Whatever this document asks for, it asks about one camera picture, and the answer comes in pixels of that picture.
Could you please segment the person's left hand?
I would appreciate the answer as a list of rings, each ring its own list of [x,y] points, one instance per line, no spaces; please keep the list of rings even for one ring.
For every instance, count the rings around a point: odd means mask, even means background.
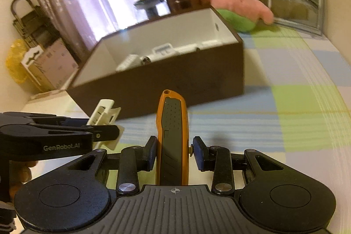
[[[32,179],[31,168],[37,165],[38,161],[30,162],[9,162],[9,196],[14,199],[17,191]]]

